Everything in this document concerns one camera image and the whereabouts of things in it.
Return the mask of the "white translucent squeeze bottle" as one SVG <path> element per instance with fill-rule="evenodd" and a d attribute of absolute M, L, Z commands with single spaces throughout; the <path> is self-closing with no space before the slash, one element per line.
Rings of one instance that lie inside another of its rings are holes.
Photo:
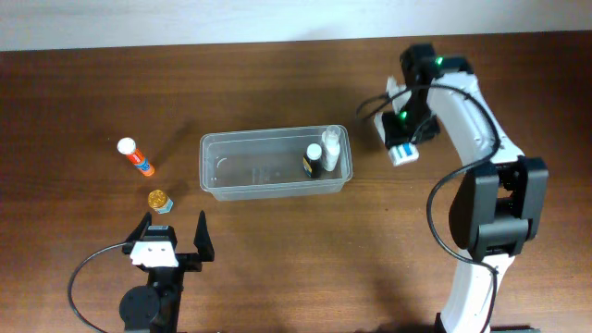
<path fill-rule="evenodd" d="M 333 171 L 340 155 L 340 127 L 331 125 L 322 133 L 321 143 L 323 147 L 322 165 L 326 171 Z"/>

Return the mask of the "dark bottle white cap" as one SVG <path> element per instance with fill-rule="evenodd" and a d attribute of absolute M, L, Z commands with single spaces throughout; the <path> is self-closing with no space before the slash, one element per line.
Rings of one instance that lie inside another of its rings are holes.
<path fill-rule="evenodd" d="M 322 147 L 318 143 L 311 143 L 303 155 L 303 170 L 311 179 L 318 179 L 322 174 L 322 153 Z"/>

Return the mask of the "white Panadol box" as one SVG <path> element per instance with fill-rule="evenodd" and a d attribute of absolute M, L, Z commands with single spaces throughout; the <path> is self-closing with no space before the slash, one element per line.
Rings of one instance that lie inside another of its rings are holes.
<path fill-rule="evenodd" d="M 398 167 L 400 165 L 415 162 L 419 158 L 420 154 L 414 144 L 406 142 L 398 145 L 387 146 L 386 121 L 383 119 L 383 116 L 385 115 L 392 115 L 392 112 L 388 112 L 387 114 L 379 112 L 376 116 L 374 116 L 374 125 L 378 136 L 388 151 L 388 157 L 393 166 Z"/>

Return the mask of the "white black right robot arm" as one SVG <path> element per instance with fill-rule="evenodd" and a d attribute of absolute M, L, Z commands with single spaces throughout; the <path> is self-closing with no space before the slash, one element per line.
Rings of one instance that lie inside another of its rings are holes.
<path fill-rule="evenodd" d="M 501 281 L 538 230 L 549 171 L 539 157 L 524 155 L 505 134 L 480 92 L 477 77 L 461 56 L 439 56 L 429 43 L 400 57 L 405 79 L 388 80 L 385 98 L 393 109 L 377 110 L 374 123 L 396 165 L 417 159 L 417 146 L 448 132 L 462 165 L 428 195 L 433 205 L 443 185 L 462 182 L 449 210 L 457 260 L 450 296 L 437 313 L 437 332 L 488 332 Z"/>

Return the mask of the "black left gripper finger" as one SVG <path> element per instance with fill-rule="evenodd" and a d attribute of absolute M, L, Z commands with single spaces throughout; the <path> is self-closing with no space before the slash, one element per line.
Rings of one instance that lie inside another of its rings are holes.
<path fill-rule="evenodd" d="M 145 231 L 151 225 L 152 225 L 152 214 L 150 212 L 147 212 L 143 216 L 143 218 L 142 218 L 141 222 L 139 223 L 139 225 L 126 238 L 126 242 L 139 241 L 143 237 L 143 234 L 145 233 Z"/>
<path fill-rule="evenodd" d="M 209 235 L 204 211 L 201 211 L 199 214 L 193 244 L 197 249 L 201 262 L 215 261 L 215 249 Z"/>

